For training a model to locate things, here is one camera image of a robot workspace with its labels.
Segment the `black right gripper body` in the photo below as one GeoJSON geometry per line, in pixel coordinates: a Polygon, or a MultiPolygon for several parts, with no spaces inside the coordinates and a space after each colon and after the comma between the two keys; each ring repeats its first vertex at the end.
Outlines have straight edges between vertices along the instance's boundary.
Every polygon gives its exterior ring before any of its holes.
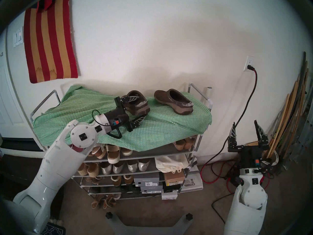
{"type": "Polygon", "coordinates": [[[228,144],[228,152],[239,154],[239,161],[235,165],[238,169],[249,169],[260,167],[260,159],[263,151],[269,150],[269,144],[262,145],[234,145],[228,144]]]}

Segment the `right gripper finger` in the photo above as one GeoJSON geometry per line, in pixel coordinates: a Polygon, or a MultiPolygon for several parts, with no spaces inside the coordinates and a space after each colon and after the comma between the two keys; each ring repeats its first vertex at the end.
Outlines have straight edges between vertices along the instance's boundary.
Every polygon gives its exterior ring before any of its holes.
{"type": "Polygon", "coordinates": [[[228,152],[238,152],[239,146],[236,141],[236,125],[233,123],[228,137],[228,152]]]}
{"type": "Polygon", "coordinates": [[[260,149],[269,149],[268,136],[265,134],[262,127],[257,123],[257,120],[254,121],[254,125],[258,138],[258,147],[260,149]]]}

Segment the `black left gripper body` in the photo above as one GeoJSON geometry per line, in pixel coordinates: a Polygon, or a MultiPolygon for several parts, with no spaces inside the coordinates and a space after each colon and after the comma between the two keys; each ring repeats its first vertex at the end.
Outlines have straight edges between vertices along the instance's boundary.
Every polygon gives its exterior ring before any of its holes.
{"type": "Polygon", "coordinates": [[[126,114],[126,110],[124,110],[122,103],[120,102],[120,97],[116,97],[114,99],[116,108],[106,112],[104,116],[107,119],[107,123],[104,124],[104,128],[107,134],[110,134],[111,131],[117,130],[118,134],[120,134],[119,127],[125,126],[126,130],[129,131],[129,116],[126,114]]]}

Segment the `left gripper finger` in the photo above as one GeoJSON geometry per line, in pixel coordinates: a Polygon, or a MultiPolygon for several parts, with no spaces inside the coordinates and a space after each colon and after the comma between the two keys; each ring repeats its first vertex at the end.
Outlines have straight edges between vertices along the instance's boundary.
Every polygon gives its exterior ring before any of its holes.
{"type": "Polygon", "coordinates": [[[140,109],[141,108],[141,102],[140,102],[140,96],[138,95],[125,95],[120,98],[120,102],[122,103],[122,106],[124,110],[129,109],[140,109]]]}
{"type": "Polygon", "coordinates": [[[142,114],[137,116],[135,119],[129,121],[129,131],[133,131],[135,128],[139,127],[140,124],[144,121],[147,114],[142,114]]]}

